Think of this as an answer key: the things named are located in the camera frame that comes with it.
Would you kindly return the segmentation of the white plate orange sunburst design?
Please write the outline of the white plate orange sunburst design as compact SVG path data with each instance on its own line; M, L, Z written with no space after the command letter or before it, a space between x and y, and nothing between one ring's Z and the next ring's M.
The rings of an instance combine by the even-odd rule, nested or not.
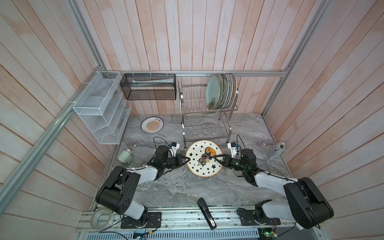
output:
M231 106L232 106L234 101L235 101L235 97L236 97L236 94L237 94L238 86L237 86L237 79L234 76L234 74L230 73L230 76L232 78L232 84L233 84L232 96L231 96Z

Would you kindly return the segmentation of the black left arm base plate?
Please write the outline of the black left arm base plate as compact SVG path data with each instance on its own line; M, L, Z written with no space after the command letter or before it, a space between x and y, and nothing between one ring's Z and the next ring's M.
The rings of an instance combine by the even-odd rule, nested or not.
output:
M161 212L144 211L143 215L135 220L132 217L123 216L121 229L141 229L141 228L160 228L161 227Z

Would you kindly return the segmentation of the light green flower plate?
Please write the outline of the light green flower plate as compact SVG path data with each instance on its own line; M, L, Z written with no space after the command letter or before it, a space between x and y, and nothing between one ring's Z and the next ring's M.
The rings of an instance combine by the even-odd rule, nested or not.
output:
M211 76L206 89L206 104L209 110L215 110L221 101L222 77L220 75Z

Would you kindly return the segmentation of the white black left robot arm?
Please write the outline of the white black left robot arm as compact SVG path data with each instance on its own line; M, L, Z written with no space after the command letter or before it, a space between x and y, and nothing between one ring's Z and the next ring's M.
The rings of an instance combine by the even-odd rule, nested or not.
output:
M96 202L105 208L133 220L145 220L148 209L134 200L138 185L158 180L165 174L182 167L191 158L178 153L179 144L157 147L146 166L138 169L115 167L96 194Z

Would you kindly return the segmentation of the white plate green lettered rim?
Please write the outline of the white plate green lettered rim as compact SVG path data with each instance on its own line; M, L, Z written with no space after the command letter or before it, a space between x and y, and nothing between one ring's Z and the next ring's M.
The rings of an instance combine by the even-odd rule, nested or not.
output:
M225 109L229 101L230 77L228 76L228 74L224 74L223 78L224 78L224 84L225 84L225 101L223 104L223 109Z

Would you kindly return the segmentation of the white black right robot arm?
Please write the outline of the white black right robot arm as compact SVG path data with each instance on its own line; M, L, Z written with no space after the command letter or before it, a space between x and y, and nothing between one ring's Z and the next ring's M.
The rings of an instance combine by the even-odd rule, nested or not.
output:
M275 219L286 219L310 229L334 217L333 208L310 178L286 178L262 170L257 166L256 155L251 149L241 150L239 159L234 155L218 155L208 148L205 154L223 167L240 171L249 184L272 190L287 199L285 204L273 203L272 200L255 204L253 218L256 224L266 225Z

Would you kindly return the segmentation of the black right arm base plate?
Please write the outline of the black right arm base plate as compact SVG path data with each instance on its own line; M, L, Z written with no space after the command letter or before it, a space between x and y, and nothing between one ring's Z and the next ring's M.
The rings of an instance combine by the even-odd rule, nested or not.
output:
M260 209L246 210L239 208L236 213L240 217L242 226L278 226L281 224L279 218L268 218Z

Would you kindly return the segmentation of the cream plate stars cartoon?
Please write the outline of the cream plate stars cartoon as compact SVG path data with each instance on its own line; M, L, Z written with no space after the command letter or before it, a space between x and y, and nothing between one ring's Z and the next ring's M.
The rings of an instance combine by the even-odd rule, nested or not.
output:
M214 156L221 154L220 147L214 142L197 141L187 150L187 157L191 159L187 166L193 174L199 177L214 176L222 169L222 165L214 159Z

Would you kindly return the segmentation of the small orange sunburst plate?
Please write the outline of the small orange sunburst plate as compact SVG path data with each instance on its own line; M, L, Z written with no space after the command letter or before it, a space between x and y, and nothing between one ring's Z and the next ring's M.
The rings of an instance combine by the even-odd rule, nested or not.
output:
M146 134L158 133L164 127L164 121L159 117L149 117L141 123L141 129Z

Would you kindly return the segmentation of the white plate green clover design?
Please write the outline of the white plate green clover design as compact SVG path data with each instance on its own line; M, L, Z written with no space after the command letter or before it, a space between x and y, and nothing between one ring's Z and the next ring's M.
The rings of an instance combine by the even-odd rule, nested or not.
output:
M233 75L231 73L228 74L229 75L229 84L230 84L230 90L229 90L229 93L230 93L230 97L229 97L229 102L227 104L227 107L229 108L230 105L231 105L231 102L232 102L232 98L233 98L233 92L235 90L235 80L233 78Z

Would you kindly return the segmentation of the cream plate floral rim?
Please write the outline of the cream plate floral rim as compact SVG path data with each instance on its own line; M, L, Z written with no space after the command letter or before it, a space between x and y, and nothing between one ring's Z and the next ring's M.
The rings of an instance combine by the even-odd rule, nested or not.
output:
M221 101L220 101L220 104L218 106L218 109L221 109L223 107L223 104L225 101L225 84L224 84L223 76L224 76L224 74L221 74L223 85L222 85L222 92L221 92Z

